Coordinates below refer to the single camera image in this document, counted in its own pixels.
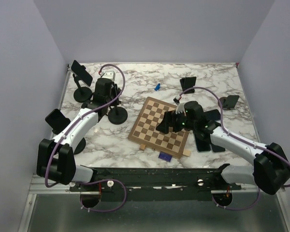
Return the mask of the black round-base phone stand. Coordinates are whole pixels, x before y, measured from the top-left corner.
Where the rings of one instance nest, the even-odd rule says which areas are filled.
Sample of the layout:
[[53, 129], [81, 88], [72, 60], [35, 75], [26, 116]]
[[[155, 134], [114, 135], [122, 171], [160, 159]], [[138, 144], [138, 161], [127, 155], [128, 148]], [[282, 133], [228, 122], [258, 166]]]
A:
[[117, 99], [109, 107], [108, 119], [112, 124], [120, 125], [128, 119], [128, 112], [125, 108], [120, 107], [121, 101]]

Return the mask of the black smartphone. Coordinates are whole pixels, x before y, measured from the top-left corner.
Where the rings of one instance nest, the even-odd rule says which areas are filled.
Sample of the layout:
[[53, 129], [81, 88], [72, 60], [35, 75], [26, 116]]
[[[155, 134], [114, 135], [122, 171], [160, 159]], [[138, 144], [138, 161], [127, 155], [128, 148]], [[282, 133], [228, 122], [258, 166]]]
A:
[[220, 152], [225, 152], [226, 149], [221, 147], [221, 146], [218, 146], [218, 145], [214, 145], [214, 144], [211, 144], [211, 148], [212, 148], [212, 152], [213, 153], [220, 153]]
[[199, 153], [211, 151], [210, 144], [198, 139], [196, 134], [194, 134], [194, 139], [195, 139], [196, 149]]

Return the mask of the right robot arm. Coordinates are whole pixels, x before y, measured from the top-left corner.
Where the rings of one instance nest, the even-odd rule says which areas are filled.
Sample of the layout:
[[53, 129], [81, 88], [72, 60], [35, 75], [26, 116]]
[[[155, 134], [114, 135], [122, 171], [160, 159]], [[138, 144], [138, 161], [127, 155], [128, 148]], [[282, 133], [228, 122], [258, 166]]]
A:
[[250, 163], [249, 167], [228, 164], [221, 168], [220, 173], [213, 176], [213, 185], [217, 189], [243, 183], [274, 195], [290, 179], [290, 163], [281, 146], [276, 143], [265, 145], [232, 134], [221, 122], [209, 120], [196, 101], [180, 103], [175, 110], [164, 113], [156, 130], [168, 134], [169, 129], [173, 132], [192, 131], [199, 140], [223, 147]]

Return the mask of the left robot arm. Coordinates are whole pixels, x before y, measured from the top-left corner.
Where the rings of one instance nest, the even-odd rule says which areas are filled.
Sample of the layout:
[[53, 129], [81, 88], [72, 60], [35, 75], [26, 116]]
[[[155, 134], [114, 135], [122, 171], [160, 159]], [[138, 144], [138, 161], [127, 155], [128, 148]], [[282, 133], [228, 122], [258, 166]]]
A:
[[114, 80], [99, 78], [93, 93], [96, 102], [80, 109], [73, 121], [53, 139], [40, 142], [36, 172], [44, 177], [46, 187], [70, 182], [80, 182], [87, 191], [97, 187], [93, 169], [76, 165], [74, 152], [87, 132], [106, 114], [108, 106], [118, 99], [118, 93]]

